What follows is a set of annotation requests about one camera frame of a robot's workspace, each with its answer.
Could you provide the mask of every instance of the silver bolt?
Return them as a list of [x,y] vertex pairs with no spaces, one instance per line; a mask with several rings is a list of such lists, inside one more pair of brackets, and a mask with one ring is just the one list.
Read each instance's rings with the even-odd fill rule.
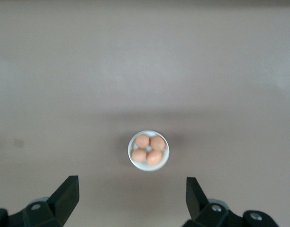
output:
[[219,205],[212,205],[212,209],[215,211],[215,212],[221,212],[221,207]]
[[31,210],[37,210],[40,207],[41,207],[40,204],[35,204],[35,205],[32,206]]
[[254,220],[257,220],[257,221],[263,220],[262,216],[260,216],[258,213],[251,213],[250,216],[251,216],[251,218],[253,218]]

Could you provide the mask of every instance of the brown egg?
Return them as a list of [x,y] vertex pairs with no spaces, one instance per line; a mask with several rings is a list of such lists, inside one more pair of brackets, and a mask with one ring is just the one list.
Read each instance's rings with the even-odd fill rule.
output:
[[136,145],[139,148],[146,148],[149,145],[149,137],[145,134],[139,135],[136,138]]
[[155,166],[160,163],[162,159],[162,152],[160,150],[152,150],[147,154],[146,161],[150,166]]
[[165,141],[161,136],[154,136],[150,139],[150,146],[154,150],[163,150],[165,148]]
[[131,153],[131,158],[132,160],[134,160],[135,162],[143,162],[146,160],[146,155],[147,152],[143,149],[138,149],[138,150],[134,150]]

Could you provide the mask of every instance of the bowl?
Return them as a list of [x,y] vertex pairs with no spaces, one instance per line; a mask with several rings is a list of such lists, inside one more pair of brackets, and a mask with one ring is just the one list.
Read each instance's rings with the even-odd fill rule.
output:
[[[162,159],[161,159],[160,163],[155,165],[155,166],[148,165],[146,163],[146,161],[135,162],[131,158],[131,152],[133,150],[138,149],[138,146],[136,145],[135,140],[139,135],[142,135],[142,134],[147,135],[149,138],[154,137],[154,136],[161,136],[163,138],[163,140],[165,141],[165,148],[162,150],[162,154],[163,154]],[[149,145],[146,147],[145,150],[148,153],[152,150],[152,148]],[[133,138],[131,138],[131,140],[128,144],[128,156],[129,156],[130,161],[132,162],[132,164],[134,164],[135,167],[137,167],[138,169],[143,170],[143,171],[151,172],[151,171],[155,171],[155,170],[162,168],[166,164],[166,162],[169,158],[169,146],[168,146],[167,140],[160,133],[158,133],[156,131],[145,130],[145,131],[138,132],[136,135],[133,136]]]

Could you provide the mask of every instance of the stain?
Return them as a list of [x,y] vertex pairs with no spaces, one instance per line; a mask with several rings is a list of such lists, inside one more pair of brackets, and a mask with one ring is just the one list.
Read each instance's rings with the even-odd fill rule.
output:
[[14,139],[14,146],[17,147],[17,148],[23,148],[24,147],[24,141],[23,140]]

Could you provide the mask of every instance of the bowl of eggs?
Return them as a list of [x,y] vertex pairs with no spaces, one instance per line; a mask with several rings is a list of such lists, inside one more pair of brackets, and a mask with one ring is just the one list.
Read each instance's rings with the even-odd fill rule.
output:
[[141,131],[130,140],[128,156],[138,169],[155,171],[166,164],[169,146],[166,139],[158,132]]

